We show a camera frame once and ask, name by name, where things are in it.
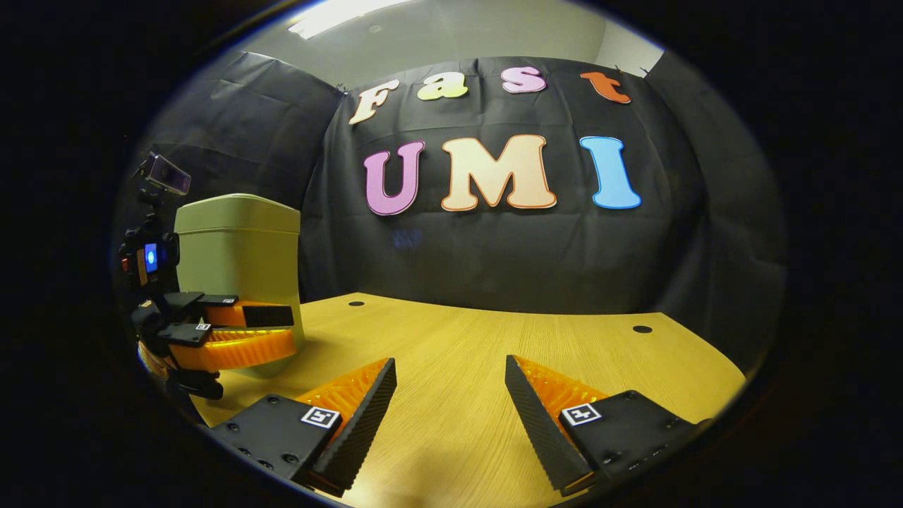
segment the yellow letter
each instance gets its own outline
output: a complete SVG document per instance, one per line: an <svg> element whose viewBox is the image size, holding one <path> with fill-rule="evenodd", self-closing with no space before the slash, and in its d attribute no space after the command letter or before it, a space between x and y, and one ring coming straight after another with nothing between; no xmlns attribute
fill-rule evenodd
<svg viewBox="0 0 903 508"><path fill-rule="evenodd" d="M550 208L558 199L549 191L543 168L545 138L529 134L512 136L502 155L495 160L481 142L473 137L452 139L442 145L451 155L449 195L442 207L449 212L463 212L477 206L470 193L470 179L477 185L489 206L502 199L508 179L514 190L507 203L515 208Z"/></svg>
<svg viewBox="0 0 903 508"><path fill-rule="evenodd" d="M420 100L433 100L439 97L460 97L467 93L464 86L464 75L460 72L442 72L424 80L425 87L417 91Z"/></svg>
<svg viewBox="0 0 903 508"><path fill-rule="evenodd" d="M355 112L354 117L351 117L351 120L348 121L348 125L353 126L358 122L362 122L367 118L370 118L376 115L376 111L373 109L374 106L382 106L384 102L386 102L386 98L389 96L389 90L394 90L398 88L400 82L398 80L391 80L388 83L383 83L378 87L373 87L372 89L364 90L360 92L360 104L358 104L358 111Z"/></svg>

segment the blue letter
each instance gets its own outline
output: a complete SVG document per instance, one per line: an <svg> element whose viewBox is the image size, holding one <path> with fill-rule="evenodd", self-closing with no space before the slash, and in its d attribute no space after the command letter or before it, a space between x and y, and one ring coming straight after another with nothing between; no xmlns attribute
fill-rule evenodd
<svg viewBox="0 0 903 508"><path fill-rule="evenodd" d="M599 176L599 191L592 202L601 208L637 208L643 200L630 188L624 159L620 156L624 144L614 137L589 136L580 139L580 146L592 154L592 163Z"/></svg>

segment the orange letter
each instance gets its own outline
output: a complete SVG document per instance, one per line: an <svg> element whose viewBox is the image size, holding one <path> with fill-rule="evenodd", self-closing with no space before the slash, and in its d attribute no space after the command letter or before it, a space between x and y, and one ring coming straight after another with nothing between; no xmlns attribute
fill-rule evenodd
<svg viewBox="0 0 903 508"><path fill-rule="evenodd" d="M602 74L601 72L584 72L580 75L580 77L584 78L585 80L589 80L590 83L592 83L592 87L596 89L596 93L598 93L605 99L619 102L621 104L627 104L628 102L630 102L630 97L622 93L618 93L618 91L615 90L615 87L619 87L620 83L606 77L605 74Z"/></svg>
<svg viewBox="0 0 903 508"><path fill-rule="evenodd" d="M366 120L374 115L376 115L376 111L373 109L374 106L382 106L384 102L386 102L386 98L389 96L389 90L394 90L398 88L400 81L391 80L388 83L383 83L378 87L373 87L372 89L367 89L360 92L360 104L358 104L358 111L355 112L354 117L351 117L351 120L348 121L348 125L353 126L359 122Z"/></svg>
<svg viewBox="0 0 903 508"><path fill-rule="evenodd" d="M477 197L470 193L470 179L477 185L489 206L502 199L508 179L514 190L507 203L515 208L549 208L558 199L549 191L543 168L545 138L521 134L512 136L502 155L495 160L481 142L473 137L452 139L442 145L451 155L449 195L442 207L449 212L463 212L477 206Z"/></svg>

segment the wooden table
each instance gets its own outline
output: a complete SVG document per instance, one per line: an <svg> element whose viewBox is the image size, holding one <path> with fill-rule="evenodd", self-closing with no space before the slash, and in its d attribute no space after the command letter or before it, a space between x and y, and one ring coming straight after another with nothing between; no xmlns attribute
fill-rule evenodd
<svg viewBox="0 0 903 508"><path fill-rule="evenodd" d="M349 306L354 300L365 305ZM395 396L357 480L339 499L352 506L561 502L505 387L507 354L608 394L638 390L693 423L715 416L745 381L724 355L663 314L518 314L361 293L301 308L306 343L282 374L257 380L222 372L222 400L192 399L214 426L267 393L293 398L395 357ZM635 325L653 331L640 334Z"/></svg>

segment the ceiling light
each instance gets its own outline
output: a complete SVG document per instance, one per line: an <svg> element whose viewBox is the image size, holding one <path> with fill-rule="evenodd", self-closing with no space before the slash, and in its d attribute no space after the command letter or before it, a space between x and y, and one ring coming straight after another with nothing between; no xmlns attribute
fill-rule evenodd
<svg viewBox="0 0 903 508"><path fill-rule="evenodd" d="M403 4L411 0L325 0L319 4L301 12L288 30L297 33L304 39L310 39L318 33L323 33L330 28L339 26L348 20L360 17L367 13L389 7L390 5Z"/></svg>

